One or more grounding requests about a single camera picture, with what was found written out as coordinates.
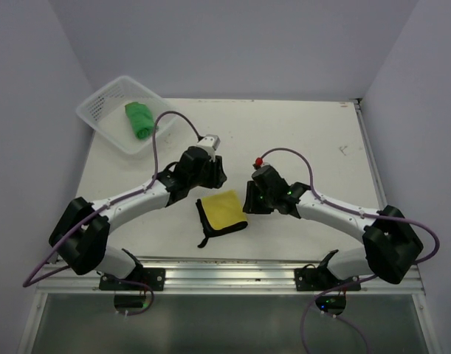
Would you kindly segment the yellow microfiber towel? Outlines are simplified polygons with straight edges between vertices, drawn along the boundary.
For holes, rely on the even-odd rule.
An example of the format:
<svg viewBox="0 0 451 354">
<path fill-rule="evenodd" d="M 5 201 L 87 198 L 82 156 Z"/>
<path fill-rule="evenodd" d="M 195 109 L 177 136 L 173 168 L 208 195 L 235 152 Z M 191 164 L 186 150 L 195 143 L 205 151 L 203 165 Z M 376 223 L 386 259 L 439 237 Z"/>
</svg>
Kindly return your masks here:
<svg viewBox="0 0 451 354">
<path fill-rule="evenodd" d="M 239 232 L 248 227 L 241 201 L 235 190 L 228 190 L 196 200 L 204 239 L 197 246 L 203 249 L 210 238 Z"/>
</svg>

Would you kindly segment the green microfiber towel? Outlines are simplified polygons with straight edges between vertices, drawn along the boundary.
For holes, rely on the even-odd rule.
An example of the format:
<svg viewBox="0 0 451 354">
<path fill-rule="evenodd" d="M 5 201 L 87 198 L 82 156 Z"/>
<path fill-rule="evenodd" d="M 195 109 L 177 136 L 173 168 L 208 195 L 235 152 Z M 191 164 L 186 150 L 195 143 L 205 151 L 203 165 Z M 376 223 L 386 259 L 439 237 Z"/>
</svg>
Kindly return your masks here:
<svg viewBox="0 0 451 354">
<path fill-rule="evenodd" d="M 148 106 L 139 102 L 128 103 L 125 105 L 125 115 L 137 139 L 145 140 L 152 134 L 154 118 Z"/>
</svg>

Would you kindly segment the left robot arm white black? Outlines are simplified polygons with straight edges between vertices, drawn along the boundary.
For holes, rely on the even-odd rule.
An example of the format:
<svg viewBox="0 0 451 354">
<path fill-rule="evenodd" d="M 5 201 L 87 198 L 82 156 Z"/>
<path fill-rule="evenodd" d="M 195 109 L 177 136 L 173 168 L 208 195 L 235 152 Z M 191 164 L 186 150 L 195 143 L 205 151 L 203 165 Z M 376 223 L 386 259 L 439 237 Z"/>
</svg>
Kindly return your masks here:
<svg viewBox="0 0 451 354">
<path fill-rule="evenodd" d="M 125 195 L 95 202 L 73 199 L 49 244 L 77 275 L 99 271 L 116 277 L 125 289 L 135 289 L 142 281 L 140 263 L 125 249 L 108 246 L 109 235 L 141 215 L 181 201 L 195 187 L 218 189 L 226 180 L 221 156 L 189 147 L 172 170 L 164 169 Z"/>
</svg>

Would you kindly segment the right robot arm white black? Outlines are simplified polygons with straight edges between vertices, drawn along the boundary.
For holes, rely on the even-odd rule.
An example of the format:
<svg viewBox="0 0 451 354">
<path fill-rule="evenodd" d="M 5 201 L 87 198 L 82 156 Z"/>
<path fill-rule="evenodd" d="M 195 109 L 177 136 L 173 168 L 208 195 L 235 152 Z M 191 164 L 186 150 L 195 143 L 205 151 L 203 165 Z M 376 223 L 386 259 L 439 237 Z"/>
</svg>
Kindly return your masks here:
<svg viewBox="0 0 451 354">
<path fill-rule="evenodd" d="M 399 284 L 421 254 L 423 244 L 399 209 L 362 208 L 352 214 L 350 204 L 338 209 L 334 199 L 316 197 L 308 184 L 288 184 L 269 164 L 254 168 L 247 182 L 245 213 L 268 215 L 277 211 L 329 226 L 361 244 L 349 251 L 330 251 L 317 266 L 304 266 L 300 277 L 310 288 L 331 290 L 369 274 Z"/>
</svg>

